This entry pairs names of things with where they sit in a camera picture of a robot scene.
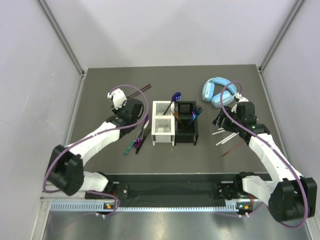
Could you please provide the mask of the silver black fork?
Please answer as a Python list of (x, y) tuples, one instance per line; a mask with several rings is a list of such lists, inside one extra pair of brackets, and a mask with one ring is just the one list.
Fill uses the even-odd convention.
[(152, 87), (151, 84), (148, 84), (148, 85), (144, 86), (143, 88), (141, 88), (140, 90), (138, 90), (138, 91), (134, 92), (133, 94), (129, 95), (127, 98), (128, 98), (128, 99), (131, 99), (131, 98), (133, 98), (133, 97), (136, 97), (136, 96), (138, 96), (140, 93), (143, 93), (143, 92), (149, 90), (151, 87)]

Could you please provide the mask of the black utensil container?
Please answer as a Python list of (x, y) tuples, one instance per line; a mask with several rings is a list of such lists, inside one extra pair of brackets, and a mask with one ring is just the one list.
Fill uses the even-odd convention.
[(176, 144), (193, 144), (197, 145), (199, 137), (198, 120), (189, 125), (189, 121), (192, 118), (192, 112), (196, 108), (197, 104), (195, 101), (177, 101), (174, 104), (174, 108), (178, 111), (179, 117), (185, 125), (186, 132), (181, 132), (177, 128), (178, 121), (175, 119), (175, 139), (174, 145)]

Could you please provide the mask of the blue fork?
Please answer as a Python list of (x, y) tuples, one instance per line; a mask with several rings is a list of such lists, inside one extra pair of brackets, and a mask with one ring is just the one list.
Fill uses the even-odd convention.
[(190, 121), (189, 121), (188, 124), (191, 125), (192, 122), (194, 122), (196, 118), (197, 118), (197, 117), (193, 117), (193, 112), (192, 112), (192, 117), (191, 117), (191, 119), (190, 119)]

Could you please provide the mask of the white utensil container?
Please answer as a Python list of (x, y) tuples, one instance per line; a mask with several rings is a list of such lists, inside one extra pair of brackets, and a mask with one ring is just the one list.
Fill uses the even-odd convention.
[(175, 117), (171, 110), (174, 102), (153, 101), (152, 103), (152, 124), (151, 139), (152, 145), (158, 143), (168, 143), (175, 145)]

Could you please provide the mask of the copper fork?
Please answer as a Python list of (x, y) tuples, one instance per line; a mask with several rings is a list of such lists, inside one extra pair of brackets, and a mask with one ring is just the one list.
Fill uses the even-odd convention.
[(177, 129), (181, 132), (186, 133), (187, 130), (186, 130), (185, 124), (182, 122), (182, 120), (179, 117), (179, 112), (173, 107), (171, 109), (171, 113), (177, 120)]

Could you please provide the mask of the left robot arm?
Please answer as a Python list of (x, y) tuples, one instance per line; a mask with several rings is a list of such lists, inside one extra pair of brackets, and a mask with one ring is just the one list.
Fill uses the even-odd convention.
[(67, 146), (57, 145), (50, 157), (45, 180), (68, 196), (78, 192), (95, 191), (109, 198), (114, 187), (102, 172), (87, 172), (86, 163), (106, 146), (118, 141), (134, 130), (144, 111), (144, 104), (136, 98), (127, 98), (117, 88), (108, 94), (112, 100), (113, 115), (96, 130)]

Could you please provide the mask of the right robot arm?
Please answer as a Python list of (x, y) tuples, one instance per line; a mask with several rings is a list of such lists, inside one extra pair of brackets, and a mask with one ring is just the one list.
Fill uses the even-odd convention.
[(253, 172), (236, 175), (233, 192), (239, 198), (251, 194), (265, 203), (279, 223), (312, 218), (316, 211), (317, 183), (305, 178), (288, 162), (268, 128), (257, 122), (255, 106), (240, 93), (235, 105), (223, 107), (213, 121), (216, 127), (242, 138), (266, 168), (272, 183)]

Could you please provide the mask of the rainbow spoon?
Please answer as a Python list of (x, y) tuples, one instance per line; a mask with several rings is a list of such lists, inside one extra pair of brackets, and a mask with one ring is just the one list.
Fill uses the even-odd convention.
[(181, 96), (182, 96), (182, 94), (181, 94), (181, 92), (175, 92), (173, 95), (172, 95), (172, 97), (171, 97), (171, 102), (170, 102), (170, 104), (168, 105), (168, 107), (166, 108), (166, 110), (165, 110), (165, 112), (163, 113), (163, 116), (164, 115), (166, 115), (166, 113), (168, 112), (168, 110), (170, 109), (170, 107), (171, 107), (171, 104), (173, 103), (173, 102), (176, 102), (176, 101), (178, 101), (180, 98), (181, 98)]

